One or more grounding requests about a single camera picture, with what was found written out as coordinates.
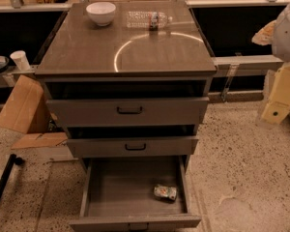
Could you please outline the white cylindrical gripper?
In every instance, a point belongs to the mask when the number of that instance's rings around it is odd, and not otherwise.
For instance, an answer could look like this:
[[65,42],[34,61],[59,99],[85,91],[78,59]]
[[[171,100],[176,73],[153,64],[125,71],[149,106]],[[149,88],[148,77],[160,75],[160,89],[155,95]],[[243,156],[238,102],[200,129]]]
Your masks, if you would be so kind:
[[[290,3],[273,20],[254,34],[254,44],[272,44],[273,55],[290,62]],[[284,64],[272,74],[269,96],[260,110],[260,120],[268,125],[279,125],[290,113],[290,63]]]

